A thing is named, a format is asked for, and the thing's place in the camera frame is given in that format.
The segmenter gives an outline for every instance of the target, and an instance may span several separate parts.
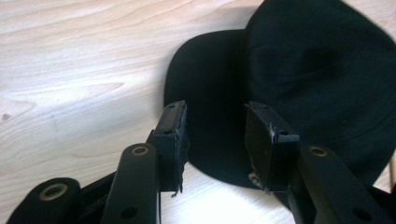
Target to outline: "black fabric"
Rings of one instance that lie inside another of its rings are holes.
[[[253,100],[372,184],[396,147],[395,71],[393,41],[344,3],[266,0],[245,30],[177,51],[164,103],[187,101],[190,161],[219,180],[255,188],[243,142],[243,104]]]

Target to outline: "wooden surface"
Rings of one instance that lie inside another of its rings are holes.
[[[260,2],[0,1],[0,223],[45,180],[85,186],[113,172],[155,127],[177,48],[244,28]],[[394,0],[348,3],[396,38]],[[293,222],[273,196],[189,164],[184,176],[183,194],[163,195],[163,223]],[[377,185],[389,188],[388,174]]]

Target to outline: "metal grommet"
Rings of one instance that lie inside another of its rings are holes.
[[[41,201],[51,201],[61,197],[67,191],[67,185],[63,183],[53,184],[41,190],[38,198]]]
[[[134,156],[143,156],[148,154],[149,148],[148,147],[134,147],[131,150],[132,155]]]
[[[325,157],[327,156],[327,151],[320,148],[320,147],[311,147],[309,148],[309,151],[314,154],[315,156],[319,156],[319,157]]]

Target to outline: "black plastic part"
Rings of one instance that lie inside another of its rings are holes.
[[[314,223],[318,211],[296,167],[293,167],[290,174],[290,190],[287,194],[287,202],[297,224]]]
[[[102,224],[161,222],[157,158],[151,144],[136,144],[122,152]]]
[[[160,190],[183,191],[184,165],[188,161],[190,142],[187,136],[187,105],[185,101],[167,105],[148,143],[158,150]]]
[[[373,186],[365,185],[367,192],[373,197],[376,203],[388,211],[388,215],[396,223],[396,198],[394,197],[395,191],[387,193],[382,189],[377,189]]]
[[[100,223],[115,174],[114,172],[107,175],[82,189],[84,210],[78,218],[78,223]]]
[[[302,147],[296,166],[306,189],[301,188],[301,183],[292,181],[291,190],[299,196],[308,192],[316,208],[314,223],[392,223],[387,212],[331,150]],[[305,202],[308,201],[289,201],[297,223],[306,223],[306,219],[298,217],[309,214],[303,211],[311,209],[302,204]]]
[[[300,136],[271,107],[256,102],[247,105],[245,145],[262,189],[288,189],[288,173],[299,140]]]
[[[54,178],[32,189],[7,223],[76,223],[81,207],[77,180]]]

